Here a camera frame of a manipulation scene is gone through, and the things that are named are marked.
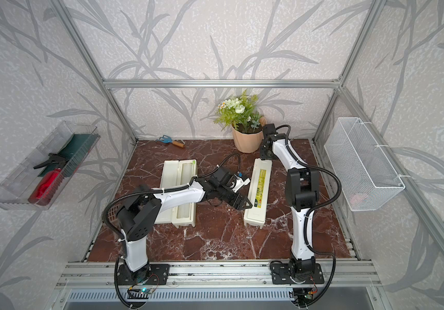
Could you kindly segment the cream dispenser box base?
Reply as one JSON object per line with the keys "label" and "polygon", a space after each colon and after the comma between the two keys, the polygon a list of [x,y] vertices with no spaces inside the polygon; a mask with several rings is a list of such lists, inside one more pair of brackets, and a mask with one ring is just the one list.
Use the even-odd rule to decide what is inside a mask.
{"label": "cream dispenser box base", "polygon": [[[193,176],[197,174],[196,160],[183,160],[178,163],[176,183],[178,185],[188,185]],[[180,204],[172,209],[172,224],[179,228],[183,226],[196,226],[196,204],[192,196],[188,196],[187,190],[183,190],[180,197]]]}

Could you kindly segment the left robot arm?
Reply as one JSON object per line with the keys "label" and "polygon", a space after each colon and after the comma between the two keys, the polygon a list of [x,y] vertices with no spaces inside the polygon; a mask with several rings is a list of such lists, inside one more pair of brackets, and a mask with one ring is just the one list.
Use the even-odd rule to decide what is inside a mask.
{"label": "left robot arm", "polygon": [[210,173],[193,176],[177,187],[153,189],[148,186],[110,202],[102,213],[103,222],[120,237],[125,254],[123,261],[133,275],[145,277],[148,272],[147,236],[159,213],[183,204],[197,204],[213,199],[225,202],[241,211],[252,203],[241,188],[250,179],[240,170],[232,172],[224,164],[235,157],[241,167],[241,155],[233,152]]}

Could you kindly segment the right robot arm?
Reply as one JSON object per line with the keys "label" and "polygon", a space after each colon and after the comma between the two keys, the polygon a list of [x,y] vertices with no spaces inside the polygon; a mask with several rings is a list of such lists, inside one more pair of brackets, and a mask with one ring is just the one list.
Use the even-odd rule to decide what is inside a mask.
{"label": "right robot arm", "polygon": [[[341,195],[342,183],[330,170],[308,164],[293,149],[289,138],[290,125],[263,127],[263,140],[259,147],[262,160],[279,160],[287,171],[285,199],[292,209],[293,244],[289,262],[289,275],[297,283],[307,280],[316,271],[316,255],[321,253],[312,246],[312,217],[315,210],[330,205]],[[334,196],[320,202],[320,174],[328,174],[338,186]]]}

